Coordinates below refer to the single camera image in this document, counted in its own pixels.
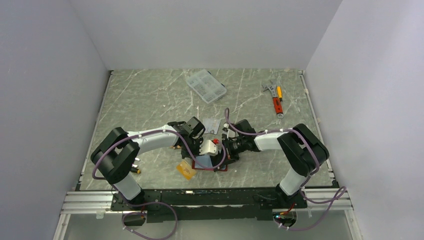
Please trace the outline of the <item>red leather card holder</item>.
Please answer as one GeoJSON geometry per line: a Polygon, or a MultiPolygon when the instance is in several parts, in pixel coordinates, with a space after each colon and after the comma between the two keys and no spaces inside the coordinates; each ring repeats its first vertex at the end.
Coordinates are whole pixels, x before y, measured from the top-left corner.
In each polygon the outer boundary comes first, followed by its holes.
{"type": "MultiPolygon", "coordinates": [[[[206,167],[206,170],[211,171],[212,167],[214,166],[210,155],[200,155],[200,156],[196,156],[195,160],[191,161],[191,168],[194,170],[205,170],[205,168],[203,168],[202,166],[199,165],[199,163],[203,166],[206,167]]],[[[227,172],[228,171],[228,167],[226,165],[220,165],[217,168],[214,168],[213,171],[215,172],[227,172]]]]}

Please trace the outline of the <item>single gold credit card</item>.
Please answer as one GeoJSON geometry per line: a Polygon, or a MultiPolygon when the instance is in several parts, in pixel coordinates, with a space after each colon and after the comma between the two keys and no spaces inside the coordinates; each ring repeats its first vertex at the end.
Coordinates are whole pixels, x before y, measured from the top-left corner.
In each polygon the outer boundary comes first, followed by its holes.
{"type": "Polygon", "coordinates": [[[176,170],[188,181],[191,180],[197,173],[197,171],[185,160],[182,160],[176,166],[176,170]]]}

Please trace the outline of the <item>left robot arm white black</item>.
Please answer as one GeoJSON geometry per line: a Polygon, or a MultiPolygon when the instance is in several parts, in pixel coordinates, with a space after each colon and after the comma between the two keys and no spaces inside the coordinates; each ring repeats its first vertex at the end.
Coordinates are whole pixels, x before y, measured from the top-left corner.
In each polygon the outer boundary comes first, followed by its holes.
{"type": "Polygon", "coordinates": [[[172,121],[161,127],[144,131],[125,131],[116,127],[103,139],[90,156],[94,171],[124,197],[131,210],[145,202],[145,192],[131,175],[137,156],[160,148],[180,147],[181,156],[198,156],[205,126],[196,118],[172,121]]]}

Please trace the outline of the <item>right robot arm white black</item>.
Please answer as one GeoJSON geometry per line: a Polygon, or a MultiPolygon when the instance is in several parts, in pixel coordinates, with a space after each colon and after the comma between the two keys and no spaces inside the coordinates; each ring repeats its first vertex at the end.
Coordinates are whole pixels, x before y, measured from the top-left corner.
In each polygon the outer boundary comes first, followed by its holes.
{"type": "Polygon", "coordinates": [[[229,124],[226,129],[237,134],[222,137],[228,164],[239,160],[239,154],[245,151],[281,150],[284,153],[290,169],[275,188],[276,203],[282,208],[289,207],[295,201],[295,194],[330,157],[325,145],[303,123],[288,129],[256,132],[243,119],[235,125],[229,124]]]}

